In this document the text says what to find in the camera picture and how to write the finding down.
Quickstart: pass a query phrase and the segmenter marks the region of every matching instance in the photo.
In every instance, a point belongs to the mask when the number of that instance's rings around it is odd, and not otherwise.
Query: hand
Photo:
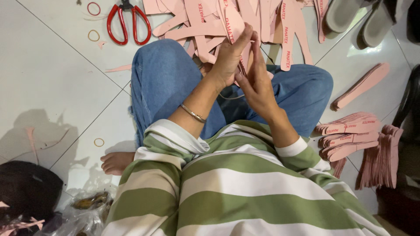
[[[252,43],[251,49],[254,54],[254,61],[247,75],[248,78],[241,73],[237,73],[235,75],[236,81],[244,91],[250,107],[265,121],[270,123],[279,116],[286,114],[283,109],[278,107],[274,98],[273,86],[267,74],[258,40]]]
[[[230,86],[235,81],[233,74],[235,73],[241,53],[250,42],[250,40],[257,40],[258,34],[252,30],[252,26],[245,23],[245,29],[239,38],[231,44],[228,39],[223,41],[216,63],[214,64],[209,75],[213,75],[222,88]]]

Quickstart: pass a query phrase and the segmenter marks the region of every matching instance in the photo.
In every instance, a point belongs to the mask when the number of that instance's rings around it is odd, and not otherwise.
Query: silver bangle
[[[199,122],[201,122],[201,123],[206,123],[207,122],[207,120],[201,118],[200,115],[197,115],[194,112],[192,112],[190,109],[188,109],[183,103],[181,103],[180,107],[182,107],[186,112],[188,112],[190,115],[192,115],[192,117],[194,117]]]

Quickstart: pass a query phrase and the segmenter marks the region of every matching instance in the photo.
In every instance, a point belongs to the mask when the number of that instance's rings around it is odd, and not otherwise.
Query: bare foot
[[[121,176],[126,167],[133,162],[135,152],[111,152],[101,157],[101,168],[107,175]]]

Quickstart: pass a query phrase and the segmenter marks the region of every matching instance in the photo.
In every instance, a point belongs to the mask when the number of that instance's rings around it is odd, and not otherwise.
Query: green and white striped sweater
[[[300,138],[237,121],[204,141],[153,123],[121,177],[103,236],[389,235]]]

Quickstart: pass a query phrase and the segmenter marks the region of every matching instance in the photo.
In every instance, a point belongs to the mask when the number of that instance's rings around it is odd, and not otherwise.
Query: sleeve
[[[169,120],[147,128],[143,143],[121,177],[102,236],[176,235],[181,169],[210,147]]]
[[[389,233],[361,205],[352,189],[332,176],[334,171],[329,162],[324,161],[302,137],[290,146],[276,147],[276,151],[286,168],[299,172],[331,195],[348,216],[359,225],[365,235],[389,236]]]

